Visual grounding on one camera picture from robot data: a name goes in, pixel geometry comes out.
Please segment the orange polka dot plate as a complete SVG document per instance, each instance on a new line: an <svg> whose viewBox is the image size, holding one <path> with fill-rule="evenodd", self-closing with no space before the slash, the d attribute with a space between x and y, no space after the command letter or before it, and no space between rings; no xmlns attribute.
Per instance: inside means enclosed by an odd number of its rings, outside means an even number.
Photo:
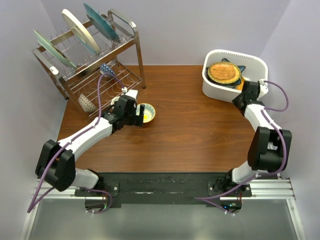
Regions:
<svg viewBox="0 0 320 240"><path fill-rule="evenodd" d="M246 79L242 77L241 78L241 83L239 85L237 85L235 89L238 90L238 91L242 91L245 80Z"/></svg>

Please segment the yellow patterned plate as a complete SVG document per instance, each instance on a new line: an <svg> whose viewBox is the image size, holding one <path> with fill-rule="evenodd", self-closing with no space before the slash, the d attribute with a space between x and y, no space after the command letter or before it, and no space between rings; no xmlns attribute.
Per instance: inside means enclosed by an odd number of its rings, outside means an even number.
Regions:
<svg viewBox="0 0 320 240"><path fill-rule="evenodd" d="M230 63L231 65L233 65L234 69L236 70L236 75L235 77L233 77L232 79L229 79L229 80L217 80L217 79L214 79L210 73L208 72L208 69L209 67L211 67L213 64L216 64L216 63ZM239 69L238 66L236 66L235 64L231 63L231 62L227 62L227 61L220 61L220 62L215 62L211 64L208 69L207 69L207 74L209 76L209 78L214 81L215 83L218 83L218 84L221 84L221 85L229 85L229 84L234 84L236 83L240 78L241 78L241 70Z"/></svg>

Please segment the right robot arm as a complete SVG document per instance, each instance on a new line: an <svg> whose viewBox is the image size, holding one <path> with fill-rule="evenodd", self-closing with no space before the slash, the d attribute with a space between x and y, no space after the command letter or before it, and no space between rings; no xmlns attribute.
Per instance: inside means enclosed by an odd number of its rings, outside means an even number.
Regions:
<svg viewBox="0 0 320 240"><path fill-rule="evenodd" d="M260 177L271 177L285 170L288 164L292 133L281 128L268 114L268 110L283 112L289 106L289 99L282 87L278 87L285 97L283 109L268 108L260 101L263 88L268 81L263 79L244 81L241 93L232 100L232 103L249 121L255 130L251 145L247 153L247 160L228 172L223 183L223 192L230 197L235 196L241 186L249 184Z"/></svg>

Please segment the black dish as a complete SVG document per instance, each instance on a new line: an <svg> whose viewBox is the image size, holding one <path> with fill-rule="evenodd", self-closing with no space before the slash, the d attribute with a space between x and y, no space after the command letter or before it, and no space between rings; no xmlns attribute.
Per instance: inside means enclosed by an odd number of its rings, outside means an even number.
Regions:
<svg viewBox="0 0 320 240"><path fill-rule="evenodd" d="M218 62L230 62L230 61L229 61L227 58L223 58L221 61L218 61ZM244 66L244 65L236 65L236 66L239 67L239 69L240 69L240 71L241 71L241 75L240 75L240 79L239 79L237 82L233 83L233 84L223 85L223 84L219 84L219 83L216 83L216 82L214 82L213 80L211 80L211 79L209 78L209 76L208 76L208 73L207 73L208 67L206 67L206 69L205 69L206 79L207 79L209 82L211 82L211 83L213 83L213 84L215 84L215 85L222 86L222 87L226 87L226 88L230 88L230 89L236 89L236 86L238 86L238 85L241 83L241 79L244 78L244 77L243 77L243 71L246 69L246 66Z"/></svg>

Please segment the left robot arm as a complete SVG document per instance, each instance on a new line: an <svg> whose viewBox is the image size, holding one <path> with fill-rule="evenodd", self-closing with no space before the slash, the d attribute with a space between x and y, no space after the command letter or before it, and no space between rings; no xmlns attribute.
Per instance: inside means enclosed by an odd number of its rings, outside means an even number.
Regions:
<svg viewBox="0 0 320 240"><path fill-rule="evenodd" d="M144 110L137 111L137 96L137 90L129 90L83 129L58 142L45 142L35 174L59 192L79 187L99 196L104 190L103 178L93 170L76 168L75 163L90 147L125 125L143 125Z"/></svg>

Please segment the clear glass plate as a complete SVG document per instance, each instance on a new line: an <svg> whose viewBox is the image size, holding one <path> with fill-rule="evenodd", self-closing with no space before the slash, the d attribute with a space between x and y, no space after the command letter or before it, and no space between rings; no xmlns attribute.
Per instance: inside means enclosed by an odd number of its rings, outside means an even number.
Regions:
<svg viewBox="0 0 320 240"><path fill-rule="evenodd" d="M236 70L230 63L220 62L215 63L208 68L210 76L216 80L230 80L236 76Z"/></svg>

